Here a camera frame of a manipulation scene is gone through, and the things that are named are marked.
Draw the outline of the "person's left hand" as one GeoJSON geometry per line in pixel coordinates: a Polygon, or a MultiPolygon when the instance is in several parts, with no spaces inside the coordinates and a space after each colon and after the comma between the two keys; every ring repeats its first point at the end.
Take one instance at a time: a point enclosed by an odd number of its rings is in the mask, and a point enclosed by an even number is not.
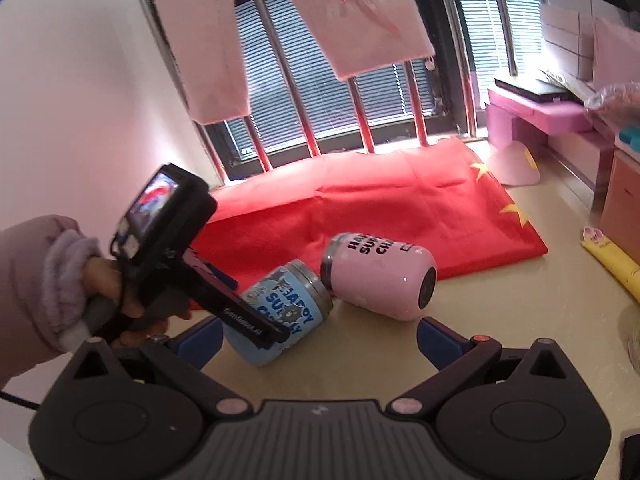
{"type": "MultiPolygon", "coordinates": [[[[130,318],[142,318],[144,307],[138,303],[134,293],[122,288],[122,276],[114,260],[90,257],[82,267],[82,284],[88,296],[103,296],[114,300],[122,307],[122,313],[130,318]]],[[[167,318],[146,323],[141,330],[125,330],[112,343],[113,348],[134,348],[146,338],[167,332],[167,318]]]]}

